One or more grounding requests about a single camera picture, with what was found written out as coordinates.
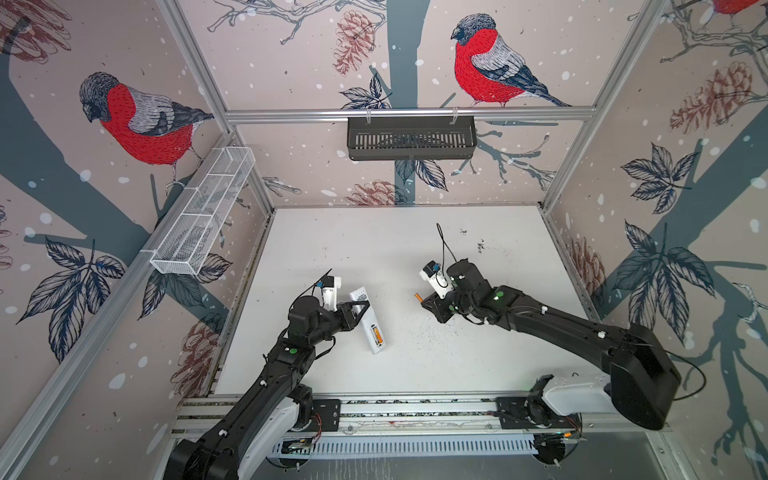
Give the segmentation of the white remote control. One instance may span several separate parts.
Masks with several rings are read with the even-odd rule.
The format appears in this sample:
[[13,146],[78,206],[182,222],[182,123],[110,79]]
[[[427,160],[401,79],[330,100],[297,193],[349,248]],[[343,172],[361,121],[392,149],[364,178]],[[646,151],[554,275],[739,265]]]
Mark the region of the white remote control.
[[[359,300],[370,301],[369,295],[364,287],[360,287],[352,291],[349,294],[349,297],[351,301],[359,301]],[[373,334],[371,330],[372,325],[376,325],[380,331],[381,337],[383,339],[383,345],[381,348],[378,348],[375,344],[375,340],[373,338]],[[384,348],[386,347],[386,342],[384,339],[382,328],[376,317],[375,311],[373,310],[373,307],[371,305],[370,305],[370,308],[365,313],[364,317],[362,318],[361,322],[358,324],[358,326],[361,327],[362,330],[364,331],[366,339],[369,343],[370,349],[374,355],[384,350]]]

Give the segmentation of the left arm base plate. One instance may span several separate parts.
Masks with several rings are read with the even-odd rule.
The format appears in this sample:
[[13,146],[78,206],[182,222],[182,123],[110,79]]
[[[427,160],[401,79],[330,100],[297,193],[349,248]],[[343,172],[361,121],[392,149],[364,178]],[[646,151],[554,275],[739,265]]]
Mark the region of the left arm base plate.
[[325,433],[339,430],[341,401],[339,399],[302,400],[298,403],[298,417],[291,432]]

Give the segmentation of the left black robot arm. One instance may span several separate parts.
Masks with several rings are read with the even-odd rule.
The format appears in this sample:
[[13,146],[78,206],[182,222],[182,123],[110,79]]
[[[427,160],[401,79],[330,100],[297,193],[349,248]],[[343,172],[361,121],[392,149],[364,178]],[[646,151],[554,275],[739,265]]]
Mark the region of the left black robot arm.
[[165,479],[249,479],[272,448],[312,418],[312,389],[301,383],[317,358],[316,346],[353,330],[370,302],[339,303],[327,310],[315,296],[300,296],[288,326],[265,356],[257,380],[218,423],[198,440],[171,452]]

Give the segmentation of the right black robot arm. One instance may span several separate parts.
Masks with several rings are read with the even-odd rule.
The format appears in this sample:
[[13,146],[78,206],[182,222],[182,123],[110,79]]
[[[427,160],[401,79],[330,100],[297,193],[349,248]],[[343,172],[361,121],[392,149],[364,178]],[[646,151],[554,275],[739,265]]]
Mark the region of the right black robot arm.
[[664,427],[681,375],[649,328],[604,326],[552,308],[516,288],[494,287],[467,259],[448,269],[431,261],[419,275],[433,289],[421,305],[439,323],[458,315],[527,334],[580,357],[606,375],[605,383],[591,385],[542,377],[534,391],[550,410],[561,416],[615,410],[647,430]]

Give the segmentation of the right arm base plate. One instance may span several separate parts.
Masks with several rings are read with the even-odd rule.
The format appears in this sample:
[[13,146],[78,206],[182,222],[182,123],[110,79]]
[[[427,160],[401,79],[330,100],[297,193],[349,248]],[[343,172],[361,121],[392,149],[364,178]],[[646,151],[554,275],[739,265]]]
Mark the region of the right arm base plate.
[[495,404],[495,416],[504,430],[578,430],[581,427],[578,415],[558,415],[538,398],[497,397]]

